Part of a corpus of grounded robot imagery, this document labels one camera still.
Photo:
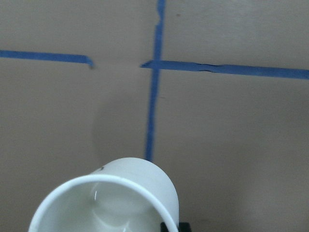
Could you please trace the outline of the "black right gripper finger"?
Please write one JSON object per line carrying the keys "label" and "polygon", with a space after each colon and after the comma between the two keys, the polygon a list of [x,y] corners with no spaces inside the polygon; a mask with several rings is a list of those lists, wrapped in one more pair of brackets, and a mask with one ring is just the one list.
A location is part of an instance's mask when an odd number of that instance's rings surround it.
{"label": "black right gripper finger", "polygon": [[191,232],[191,225],[188,222],[178,222],[172,217],[163,218],[160,221],[161,232]]}

